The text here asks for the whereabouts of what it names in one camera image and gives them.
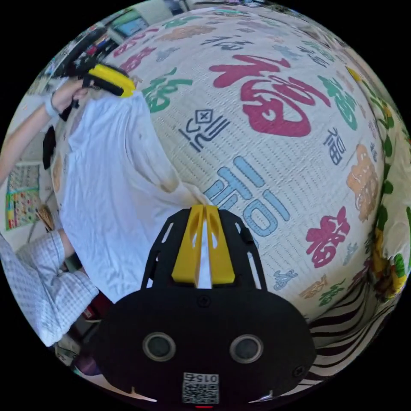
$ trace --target colorful chart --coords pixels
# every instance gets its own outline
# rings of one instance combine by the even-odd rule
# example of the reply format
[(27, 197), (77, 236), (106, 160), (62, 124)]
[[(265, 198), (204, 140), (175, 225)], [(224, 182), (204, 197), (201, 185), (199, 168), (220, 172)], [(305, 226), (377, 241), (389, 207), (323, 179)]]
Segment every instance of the colorful chart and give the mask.
[(6, 230), (37, 221), (40, 166), (17, 166), (10, 173), (6, 194)]

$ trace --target wall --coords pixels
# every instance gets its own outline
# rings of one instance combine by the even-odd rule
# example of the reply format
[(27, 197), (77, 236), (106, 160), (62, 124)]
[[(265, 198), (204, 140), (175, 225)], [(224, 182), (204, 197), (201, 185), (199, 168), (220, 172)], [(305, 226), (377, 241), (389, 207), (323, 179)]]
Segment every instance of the wall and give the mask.
[(163, 0), (147, 0), (131, 7), (136, 9), (149, 25), (160, 23), (173, 16)]

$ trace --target qr code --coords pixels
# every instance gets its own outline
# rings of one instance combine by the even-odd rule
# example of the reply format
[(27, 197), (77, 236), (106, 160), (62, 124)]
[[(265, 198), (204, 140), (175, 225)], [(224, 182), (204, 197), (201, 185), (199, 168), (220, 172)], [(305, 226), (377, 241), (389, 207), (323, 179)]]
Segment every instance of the qr code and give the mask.
[(188, 404), (218, 404), (218, 375), (184, 373), (183, 402)]

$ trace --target person's hand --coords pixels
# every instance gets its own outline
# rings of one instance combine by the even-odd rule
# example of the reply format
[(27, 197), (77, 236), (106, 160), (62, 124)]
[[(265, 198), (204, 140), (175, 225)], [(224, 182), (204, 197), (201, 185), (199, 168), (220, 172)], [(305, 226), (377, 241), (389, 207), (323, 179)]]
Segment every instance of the person's hand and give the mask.
[(87, 95), (87, 89), (83, 88), (83, 80), (67, 80), (55, 91), (51, 103), (54, 108), (62, 113), (73, 100), (81, 100)]

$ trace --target green chinese character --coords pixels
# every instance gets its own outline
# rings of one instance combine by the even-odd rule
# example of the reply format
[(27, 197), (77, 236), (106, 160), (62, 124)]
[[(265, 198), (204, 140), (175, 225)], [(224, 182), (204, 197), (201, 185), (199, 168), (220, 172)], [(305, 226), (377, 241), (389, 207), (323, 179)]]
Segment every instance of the green chinese character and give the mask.
[(178, 78), (168, 80), (166, 78), (166, 76), (175, 74), (176, 71), (177, 68), (175, 67), (170, 73), (151, 80), (149, 87), (142, 90), (151, 113), (157, 113), (158, 111), (166, 109), (170, 105), (168, 94), (175, 93), (179, 85), (185, 84), (191, 86), (193, 84), (193, 81), (189, 79)]
[(190, 20), (194, 20), (196, 18), (201, 18), (199, 16), (187, 16), (187, 17), (179, 17), (176, 18), (172, 21), (169, 21), (168, 23), (163, 24), (163, 26), (166, 29), (172, 28), (172, 27), (178, 27), (178, 26), (184, 26), (187, 24)]
[(355, 131), (358, 127), (357, 120), (354, 116), (354, 110), (357, 102), (347, 92), (343, 95), (343, 87), (335, 78), (332, 80), (322, 76), (318, 76), (318, 78), (327, 89), (327, 94), (330, 97), (334, 97), (335, 104), (344, 121), (352, 130)]
[(339, 287), (343, 282), (345, 281), (345, 278), (338, 284), (334, 284), (329, 291), (323, 293), (319, 299), (320, 301), (320, 307), (323, 305), (326, 305), (332, 301), (332, 299), (339, 293), (341, 292), (344, 287)]

